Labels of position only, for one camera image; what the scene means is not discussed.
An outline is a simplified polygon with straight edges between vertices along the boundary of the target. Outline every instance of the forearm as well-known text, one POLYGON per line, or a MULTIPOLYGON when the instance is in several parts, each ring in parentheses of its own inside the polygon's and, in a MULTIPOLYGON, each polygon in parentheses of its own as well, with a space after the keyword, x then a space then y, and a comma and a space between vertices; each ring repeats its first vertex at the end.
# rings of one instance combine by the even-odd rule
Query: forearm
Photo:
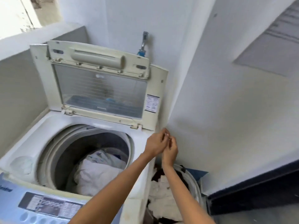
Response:
POLYGON ((183 217, 185 224, 215 224, 211 217, 200 207, 189 190, 181 181, 174 168, 163 168, 169 182, 174 199, 183 217))
POLYGON ((142 153, 127 169, 88 201, 69 223, 110 224, 151 159, 151 155, 142 153))

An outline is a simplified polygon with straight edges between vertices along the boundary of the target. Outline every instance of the hand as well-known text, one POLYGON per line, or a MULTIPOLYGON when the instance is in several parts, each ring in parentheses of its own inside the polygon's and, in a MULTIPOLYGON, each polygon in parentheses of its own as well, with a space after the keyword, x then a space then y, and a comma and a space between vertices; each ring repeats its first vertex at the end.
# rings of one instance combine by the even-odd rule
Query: hand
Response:
POLYGON ((164 151, 169 143, 169 131, 163 128, 159 133, 153 133, 145 145, 144 153, 148 154, 151 159, 164 151))
POLYGON ((173 167, 174 161, 178 154, 178 146, 176 144, 176 138, 173 136, 169 137, 168 146, 164 149, 162 154, 162 168, 173 167))

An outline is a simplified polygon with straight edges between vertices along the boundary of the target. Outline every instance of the floor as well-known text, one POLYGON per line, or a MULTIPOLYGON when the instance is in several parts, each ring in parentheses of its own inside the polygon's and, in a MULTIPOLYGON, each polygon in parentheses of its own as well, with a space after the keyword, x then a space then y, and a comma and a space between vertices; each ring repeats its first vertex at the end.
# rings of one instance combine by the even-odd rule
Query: floor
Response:
POLYGON ((61 21, 61 16, 58 7, 54 2, 42 2, 40 3, 41 9, 36 9, 35 12, 42 26, 46 26, 52 23, 61 21))
POLYGON ((299 204, 219 215, 215 221, 217 224, 298 224, 299 204))

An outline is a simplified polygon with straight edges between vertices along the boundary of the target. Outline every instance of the clear lid window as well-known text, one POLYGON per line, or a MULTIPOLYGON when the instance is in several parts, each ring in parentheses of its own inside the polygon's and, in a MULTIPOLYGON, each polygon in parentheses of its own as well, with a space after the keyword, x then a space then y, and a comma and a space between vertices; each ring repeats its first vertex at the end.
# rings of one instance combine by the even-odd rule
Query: clear lid window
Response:
POLYGON ((146 81, 53 65, 63 104, 141 119, 146 81))

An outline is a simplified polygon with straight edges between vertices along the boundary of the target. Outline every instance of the control panel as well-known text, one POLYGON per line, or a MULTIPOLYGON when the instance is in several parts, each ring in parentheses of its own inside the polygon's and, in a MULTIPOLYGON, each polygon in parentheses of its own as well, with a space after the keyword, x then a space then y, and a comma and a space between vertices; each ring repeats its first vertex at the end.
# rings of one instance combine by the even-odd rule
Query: control panel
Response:
MULTIPOLYGON (((87 202, 49 195, 5 179, 0 174, 0 223, 66 224, 87 202)), ((112 224, 119 224, 122 208, 112 224)))

